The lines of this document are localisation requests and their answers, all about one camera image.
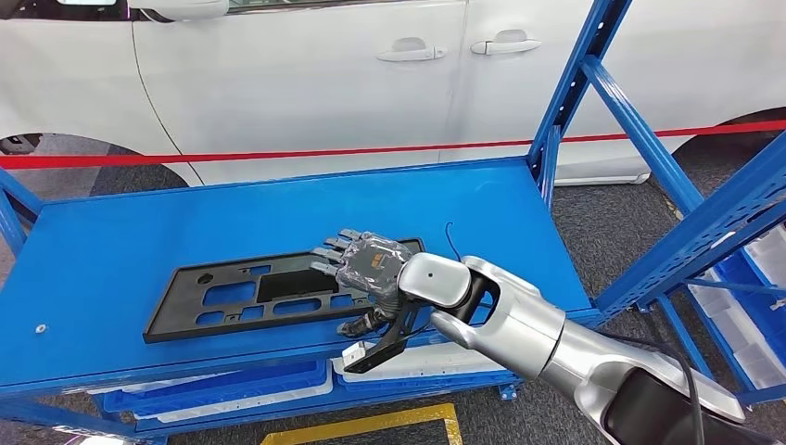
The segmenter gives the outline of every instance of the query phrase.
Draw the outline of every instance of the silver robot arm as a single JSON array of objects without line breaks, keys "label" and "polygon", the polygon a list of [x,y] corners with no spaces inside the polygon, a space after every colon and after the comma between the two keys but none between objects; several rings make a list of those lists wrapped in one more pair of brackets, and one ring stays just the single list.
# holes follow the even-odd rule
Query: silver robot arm
[{"label": "silver robot arm", "polygon": [[[415,254],[399,289],[437,310],[432,325],[524,378],[549,382],[614,443],[695,443],[688,381],[674,359],[611,339],[565,319],[525,280],[477,257],[461,262]],[[468,324],[486,293],[495,302],[479,327]],[[692,372],[706,443],[773,444],[741,427],[733,394]]]},{"label": "silver robot arm", "polygon": [[[330,262],[312,268],[369,292],[375,305],[338,334],[358,337],[387,325],[376,344],[361,341],[344,351],[347,372],[364,373],[402,353],[417,333],[418,311],[431,306],[431,324],[441,334],[523,378],[550,383],[614,444],[780,443],[742,427],[734,395],[684,361],[567,320],[536,287],[487,261],[412,255],[368,232],[345,229],[339,236],[325,241],[332,249],[313,251]],[[488,318],[469,325],[486,294],[494,300]]]}]

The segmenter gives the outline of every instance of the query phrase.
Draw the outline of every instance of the blue plastic bin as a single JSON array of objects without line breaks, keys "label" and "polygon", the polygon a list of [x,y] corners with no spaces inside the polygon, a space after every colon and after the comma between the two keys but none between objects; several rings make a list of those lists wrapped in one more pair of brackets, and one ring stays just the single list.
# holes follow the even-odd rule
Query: blue plastic bin
[{"label": "blue plastic bin", "polygon": [[223,401],[316,387],[323,384],[326,378],[325,360],[287,363],[150,391],[112,391],[104,396],[104,409],[111,413],[131,411],[137,416],[168,413]]}]

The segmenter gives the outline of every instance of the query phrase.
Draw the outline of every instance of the wire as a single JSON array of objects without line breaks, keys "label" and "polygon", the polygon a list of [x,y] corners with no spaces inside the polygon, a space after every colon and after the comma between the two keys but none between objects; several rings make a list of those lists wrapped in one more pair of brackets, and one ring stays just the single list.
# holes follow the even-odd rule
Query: wire
[{"label": "wire", "polygon": [[445,224],[445,237],[448,238],[448,244],[450,244],[450,249],[453,250],[453,253],[456,255],[456,261],[461,261],[462,256],[459,255],[459,251],[456,250],[456,247],[453,246],[453,240],[450,238],[450,227],[453,225],[453,221],[448,221]]},{"label": "wire", "polygon": [[425,322],[422,326],[418,327],[417,329],[415,329],[411,333],[407,334],[406,337],[402,337],[401,340],[399,340],[399,341],[409,340],[410,338],[415,337],[418,334],[420,334],[421,332],[425,331],[429,326],[431,326],[431,322]]},{"label": "wire", "polygon": [[685,374],[685,379],[688,381],[688,394],[691,397],[691,411],[693,416],[693,429],[695,433],[695,443],[696,445],[704,445],[704,424],[702,420],[702,404],[699,402],[699,393],[696,391],[696,382],[693,380],[693,371],[691,371],[691,365],[682,357],[681,354],[678,354],[674,348],[668,346],[665,343],[655,343],[654,341],[644,340],[641,338],[634,338],[634,337],[625,337],[625,336],[618,336],[616,334],[606,334],[605,332],[599,332],[599,334],[613,338],[615,340],[626,341],[629,343],[639,343],[641,345],[651,346],[660,350],[661,352],[672,356],[677,362],[679,362],[679,366],[682,368],[682,372]]}]

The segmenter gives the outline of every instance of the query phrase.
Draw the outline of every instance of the round hole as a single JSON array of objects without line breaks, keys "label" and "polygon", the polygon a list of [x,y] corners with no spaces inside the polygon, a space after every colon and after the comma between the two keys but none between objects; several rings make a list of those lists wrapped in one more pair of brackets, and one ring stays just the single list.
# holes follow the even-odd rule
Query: round hole
[{"label": "round hole", "polygon": [[209,273],[203,273],[197,278],[196,282],[201,285],[206,285],[207,283],[213,281],[213,275]]}]

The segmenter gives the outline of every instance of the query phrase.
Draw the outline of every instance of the car body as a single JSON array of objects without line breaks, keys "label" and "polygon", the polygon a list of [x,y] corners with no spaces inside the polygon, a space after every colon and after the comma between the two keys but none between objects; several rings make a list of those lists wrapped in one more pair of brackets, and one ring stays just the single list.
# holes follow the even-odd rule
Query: car body
[{"label": "car body", "polygon": [[[0,0],[0,11],[13,10],[0,20],[0,138],[74,134],[146,155],[526,140],[591,4],[232,0],[222,17],[158,22],[117,1]],[[786,106],[783,42],[780,0],[635,0],[604,64],[654,129],[713,126]],[[568,135],[619,133],[587,95]],[[674,152],[687,139],[663,142]],[[191,185],[217,184],[527,150],[168,167]],[[648,173],[627,140],[565,143],[557,184],[637,183]]]}]

